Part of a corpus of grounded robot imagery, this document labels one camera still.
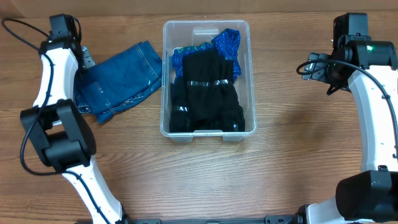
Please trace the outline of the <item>blue jeans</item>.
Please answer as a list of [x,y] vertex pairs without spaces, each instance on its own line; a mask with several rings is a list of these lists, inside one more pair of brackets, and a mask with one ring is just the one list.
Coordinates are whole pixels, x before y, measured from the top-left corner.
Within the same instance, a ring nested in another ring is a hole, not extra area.
[[147,99],[162,85],[162,59],[149,41],[86,69],[75,77],[74,101],[79,112],[108,122]]

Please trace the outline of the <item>blue sparkly garment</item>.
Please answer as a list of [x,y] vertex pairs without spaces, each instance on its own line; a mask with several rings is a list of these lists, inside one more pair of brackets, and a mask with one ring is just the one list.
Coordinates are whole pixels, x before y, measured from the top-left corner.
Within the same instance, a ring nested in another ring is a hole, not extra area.
[[204,42],[197,46],[186,46],[181,49],[175,49],[171,56],[172,65],[176,72],[176,77],[183,77],[183,58],[184,56],[201,52],[209,49],[216,49],[220,56],[226,60],[232,60],[233,63],[233,81],[241,75],[241,67],[238,62],[238,50],[241,41],[241,35],[238,30],[225,29],[214,37],[211,42]]

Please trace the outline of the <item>black garment with tape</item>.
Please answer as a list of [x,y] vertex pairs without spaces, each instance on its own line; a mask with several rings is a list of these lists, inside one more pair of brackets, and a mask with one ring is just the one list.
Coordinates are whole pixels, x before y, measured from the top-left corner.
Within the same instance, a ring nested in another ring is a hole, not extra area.
[[193,120],[210,119],[223,110],[237,107],[233,64],[215,48],[184,56],[183,80]]

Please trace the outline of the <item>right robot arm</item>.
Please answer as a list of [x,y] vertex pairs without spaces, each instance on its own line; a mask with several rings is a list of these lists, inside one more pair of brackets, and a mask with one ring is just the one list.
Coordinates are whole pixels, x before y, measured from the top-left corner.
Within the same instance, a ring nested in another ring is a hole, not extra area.
[[333,21],[331,54],[311,53],[297,73],[329,84],[327,94],[350,92],[362,141],[361,171],[339,181],[335,195],[304,205],[294,223],[385,223],[397,220],[397,51],[375,41],[365,13]]

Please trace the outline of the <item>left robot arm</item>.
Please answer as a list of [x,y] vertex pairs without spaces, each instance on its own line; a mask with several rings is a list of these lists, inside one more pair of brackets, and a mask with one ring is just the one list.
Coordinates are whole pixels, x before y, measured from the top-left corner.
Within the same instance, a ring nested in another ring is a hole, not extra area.
[[73,100],[75,76],[83,68],[80,24],[73,16],[50,17],[51,30],[38,49],[42,61],[39,94],[20,114],[41,162],[75,188],[93,223],[128,223],[96,162],[96,142]]

